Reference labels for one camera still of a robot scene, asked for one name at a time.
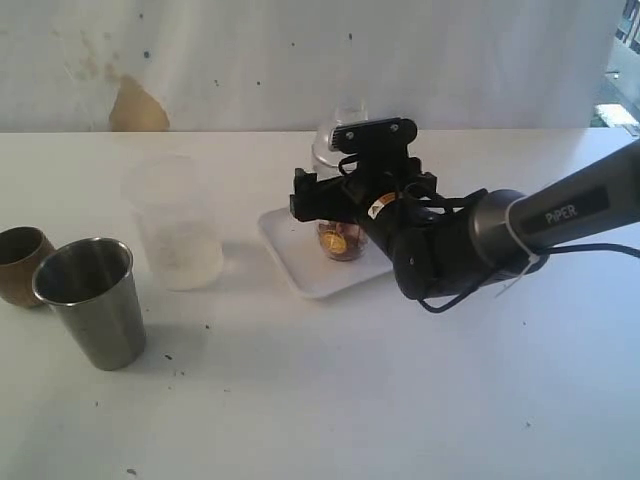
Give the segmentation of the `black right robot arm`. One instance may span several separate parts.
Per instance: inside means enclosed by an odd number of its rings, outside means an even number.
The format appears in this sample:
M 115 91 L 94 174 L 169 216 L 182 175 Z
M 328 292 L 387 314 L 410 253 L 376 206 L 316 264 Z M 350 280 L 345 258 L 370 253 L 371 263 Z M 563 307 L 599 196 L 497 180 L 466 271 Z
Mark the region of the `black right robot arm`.
M 296 169 L 290 211 L 300 222 L 358 225 L 391 261 L 409 299 L 460 301 L 478 288 L 539 269 L 571 241 L 639 220 L 639 145 L 631 143 L 526 196 L 437 193 L 437 179 L 405 141 L 342 147 L 352 171 L 320 180 Z

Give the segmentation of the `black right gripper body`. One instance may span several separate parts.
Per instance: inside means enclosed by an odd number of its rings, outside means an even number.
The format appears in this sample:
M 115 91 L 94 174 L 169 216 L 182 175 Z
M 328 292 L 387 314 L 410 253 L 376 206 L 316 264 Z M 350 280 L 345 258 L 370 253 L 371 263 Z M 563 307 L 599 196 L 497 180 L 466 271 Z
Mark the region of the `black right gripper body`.
M 390 225 L 412 225 L 428 216 L 423 201 L 438 197 L 437 177 L 422 170 L 422 161 L 407 146 L 366 147 L 339 162 L 343 189 L 356 205 L 358 218 Z

